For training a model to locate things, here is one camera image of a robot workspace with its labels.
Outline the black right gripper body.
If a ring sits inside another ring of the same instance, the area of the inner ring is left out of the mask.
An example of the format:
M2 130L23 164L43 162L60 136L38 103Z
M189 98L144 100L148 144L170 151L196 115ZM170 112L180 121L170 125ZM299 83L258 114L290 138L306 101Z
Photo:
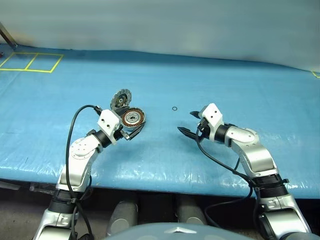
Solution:
M206 118L203 117L200 120L200 122L197 125L197 131L199 132L197 133L197 136L200 140L210 138L211 129L209 127L209 122Z

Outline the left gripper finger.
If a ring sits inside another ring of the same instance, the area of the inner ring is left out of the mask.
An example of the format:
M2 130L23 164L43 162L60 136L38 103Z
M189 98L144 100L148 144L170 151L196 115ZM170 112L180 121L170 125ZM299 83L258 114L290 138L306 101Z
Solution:
M112 111L116 113L118 116L122 116L128 109L129 109L129 106L124 106L120 108L115 108Z
M141 130L144 128L144 125L133 126L133 127L125 127L125 139L132 140L135 136L137 136Z

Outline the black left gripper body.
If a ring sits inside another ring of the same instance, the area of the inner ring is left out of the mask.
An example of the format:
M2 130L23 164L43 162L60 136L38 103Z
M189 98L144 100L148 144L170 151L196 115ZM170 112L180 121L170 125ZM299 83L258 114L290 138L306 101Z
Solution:
M113 133L113 137L116 141L124 138L125 140L130 140L130 134L126 132L123 126L120 124L118 129Z

